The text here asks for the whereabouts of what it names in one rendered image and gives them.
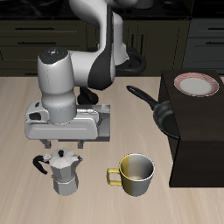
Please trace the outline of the grey drawer unit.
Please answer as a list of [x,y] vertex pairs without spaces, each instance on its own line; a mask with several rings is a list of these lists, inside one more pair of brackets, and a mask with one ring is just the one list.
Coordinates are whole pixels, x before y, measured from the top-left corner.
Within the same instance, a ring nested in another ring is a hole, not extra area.
[[182,69],[216,70],[224,75],[224,18],[191,21]]

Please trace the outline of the yellow and white mug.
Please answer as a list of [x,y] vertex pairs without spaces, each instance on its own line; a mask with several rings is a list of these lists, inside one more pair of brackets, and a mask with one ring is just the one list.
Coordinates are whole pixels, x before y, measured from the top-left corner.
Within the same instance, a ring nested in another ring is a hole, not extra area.
[[[143,154],[132,153],[123,157],[118,168],[107,169],[107,182],[111,186],[121,186],[130,196],[138,197],[146,193],[155,172],[155,165]],[[117,173],[121,180],[111,180],[110,174]]]

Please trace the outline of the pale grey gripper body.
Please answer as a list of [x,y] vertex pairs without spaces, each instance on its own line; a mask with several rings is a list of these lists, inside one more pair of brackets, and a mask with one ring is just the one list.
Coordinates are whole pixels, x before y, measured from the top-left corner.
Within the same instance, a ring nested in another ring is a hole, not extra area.
[[46,109],[25,115],[24,132],[29,139],[88,140],[98,137],[99,113],[92,109],[77,109],[70,122],[54,125]]

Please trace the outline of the dark grey stove plate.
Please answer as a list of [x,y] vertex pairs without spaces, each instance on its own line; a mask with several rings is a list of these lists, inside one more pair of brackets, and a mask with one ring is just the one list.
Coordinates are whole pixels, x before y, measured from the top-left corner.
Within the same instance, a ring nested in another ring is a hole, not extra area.
[[109,105],[78,105],[75,119],[81,125],[77,138],[79,144],[110,140]]

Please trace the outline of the white plate with red rim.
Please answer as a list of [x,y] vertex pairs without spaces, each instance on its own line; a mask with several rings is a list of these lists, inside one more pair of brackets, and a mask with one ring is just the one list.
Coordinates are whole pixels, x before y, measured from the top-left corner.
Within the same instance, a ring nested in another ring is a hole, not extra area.
[[181,93],[194,97],[211,96],[220,89],[217,80],[203,73],[182,73],[174,79],[174,87]]

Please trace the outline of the silver moka pot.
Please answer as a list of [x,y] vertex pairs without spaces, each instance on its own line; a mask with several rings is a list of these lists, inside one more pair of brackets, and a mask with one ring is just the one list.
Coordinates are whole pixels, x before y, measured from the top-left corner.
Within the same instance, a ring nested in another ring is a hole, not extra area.
[[79,180],[76,167],[83,158],[76,155],[72,150],[61,148],[54,150],[51,154],[36,156],[32,163],[43,174],[47,171],[41,162],[49,164],[52,169],[53,188],[55,192],[62,196],[68,196],[77,191]]

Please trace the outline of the dark wooden cabinet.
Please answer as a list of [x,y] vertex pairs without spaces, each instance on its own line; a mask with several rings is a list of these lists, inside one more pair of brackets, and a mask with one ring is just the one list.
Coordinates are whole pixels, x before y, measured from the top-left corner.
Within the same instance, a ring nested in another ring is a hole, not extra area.
[[169,140],[171,187],[224,187],[224,83],[214,70],[202,73],[219,83],[216,94],[193,97],[179,92],[174,79],[182,70],[163,70],[158,100],[169,101],[179,139]]

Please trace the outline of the dark kitchen cupboards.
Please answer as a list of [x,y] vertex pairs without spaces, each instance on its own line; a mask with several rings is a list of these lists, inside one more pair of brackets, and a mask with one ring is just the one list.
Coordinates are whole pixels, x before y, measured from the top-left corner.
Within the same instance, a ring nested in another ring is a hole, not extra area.
[[[145,57],[143,76],[182,70],[190,23],[224,18],[224,0],[154,0],[149,9],[115,8],[123,42]],[[35,76],[40,51],[50,46],[88,51],[99,30],[80,21],[68,0],[0,0],[0,76]]]

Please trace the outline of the black frying pan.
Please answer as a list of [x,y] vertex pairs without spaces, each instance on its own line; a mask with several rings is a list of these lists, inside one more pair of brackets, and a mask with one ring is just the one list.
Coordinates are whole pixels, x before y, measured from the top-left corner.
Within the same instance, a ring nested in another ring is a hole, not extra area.
[[169,101],[159,103],[138,87],[126,87],[133,95],[147,102],[153,111],[153,119],[158,128],[173,139],[179,139],[179,130]]

